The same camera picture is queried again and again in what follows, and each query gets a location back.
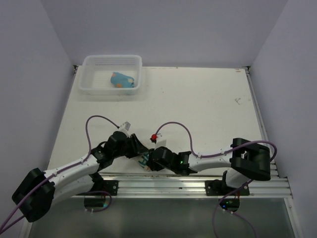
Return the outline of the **rabbit print towel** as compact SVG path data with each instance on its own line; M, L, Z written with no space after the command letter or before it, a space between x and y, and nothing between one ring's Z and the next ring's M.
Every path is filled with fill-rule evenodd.
M144 153L137 159L137 163L145 171L151 171L150 167L147 165L148 160L149 160L149 153Z

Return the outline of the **blue polka dot towel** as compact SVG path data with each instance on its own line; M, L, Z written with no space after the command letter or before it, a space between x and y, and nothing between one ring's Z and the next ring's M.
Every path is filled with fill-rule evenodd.
M119 72L113 72L110 82L116 88L134 88L134 78Z

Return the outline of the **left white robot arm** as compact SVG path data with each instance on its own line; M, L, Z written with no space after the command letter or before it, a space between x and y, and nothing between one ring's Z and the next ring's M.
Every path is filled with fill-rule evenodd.
M114 159L141 156L149 150L135 134L116 131L88 155L53 170L31 170L13 193L12 200L28 222L42 218L55 203L77 194L104 195L106 183L99 172Z

